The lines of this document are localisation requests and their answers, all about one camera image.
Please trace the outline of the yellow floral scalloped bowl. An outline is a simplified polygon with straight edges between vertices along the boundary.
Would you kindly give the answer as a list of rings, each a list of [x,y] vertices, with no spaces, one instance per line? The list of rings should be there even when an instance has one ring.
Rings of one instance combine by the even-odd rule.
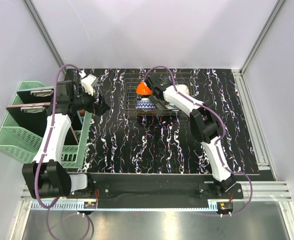
[[[176,86],[177,90],[181,93],[184,93],[186,95],[190,95],[189,87],[185,84],[178,84]]]

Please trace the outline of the blue white zigzag bowl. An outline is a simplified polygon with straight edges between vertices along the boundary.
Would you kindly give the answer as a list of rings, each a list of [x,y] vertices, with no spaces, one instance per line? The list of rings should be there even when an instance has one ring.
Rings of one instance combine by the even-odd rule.
[[[144,98],[141,98],[140,100],[138,100],[135,107],[138,110],[154,110],[154,109],[156,109],[156,106],[147,97],[144,97]]]

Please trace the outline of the orange bowl white inside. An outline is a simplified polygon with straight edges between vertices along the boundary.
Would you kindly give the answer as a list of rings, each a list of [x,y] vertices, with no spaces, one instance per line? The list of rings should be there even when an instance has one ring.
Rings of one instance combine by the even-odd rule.
[[[150,96],[153,91],[147,86],[144,81],[141,81],[136,87],[136,94],[141,96]]]

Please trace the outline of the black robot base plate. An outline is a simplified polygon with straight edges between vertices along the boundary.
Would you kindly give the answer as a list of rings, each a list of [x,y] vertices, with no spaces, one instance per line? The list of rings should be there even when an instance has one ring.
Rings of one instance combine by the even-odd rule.
[[[69,199],[115,199],[117,197],[136,196],[182,196],[200,199],[242,200],[244,198],[242,186],[237,183],[230,190],[223,193],[213,182],[197,181],[113,181],[91,182],[88,189],[72,191]]]

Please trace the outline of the blue white floral bowl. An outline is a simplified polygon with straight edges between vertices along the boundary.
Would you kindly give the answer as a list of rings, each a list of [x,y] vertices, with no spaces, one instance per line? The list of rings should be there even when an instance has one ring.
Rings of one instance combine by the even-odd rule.
[[[180,111],[180,109],[179,109],[176,105],[171,104],[171,103],[167,104],[166,107],[167,107],[169,110],[174,111],[174,112]]]

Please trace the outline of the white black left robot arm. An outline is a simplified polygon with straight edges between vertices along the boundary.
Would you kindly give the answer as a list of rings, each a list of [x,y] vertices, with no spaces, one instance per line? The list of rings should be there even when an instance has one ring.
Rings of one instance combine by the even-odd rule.
[[[104,97],[96,93],[97,83],[94,75],[81,79],[78,91],[74,90],[71,80],[56,83],[40,148],[33,161],[22,167],[22,175],[33,199],[67,197],[75,191],[84,198],[90,198],[95,193],[89,177],[86,174],[68,174],[61,159],[76,113],[85,110],[101,116],[110,110]]]

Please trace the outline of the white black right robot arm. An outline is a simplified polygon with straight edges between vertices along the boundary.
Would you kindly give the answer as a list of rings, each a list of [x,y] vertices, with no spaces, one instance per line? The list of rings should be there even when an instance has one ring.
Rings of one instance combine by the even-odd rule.
[[[202,101],[180,91],[174,79],[163,80],[153,74],[143,80],[157,100],[172,104],[189,116],[191,134],[201,143],[209,160],[215,195],[226,198],[231,194],[236,180],[222,148],[221,139],[225,136],[226,128],[220,116]]]

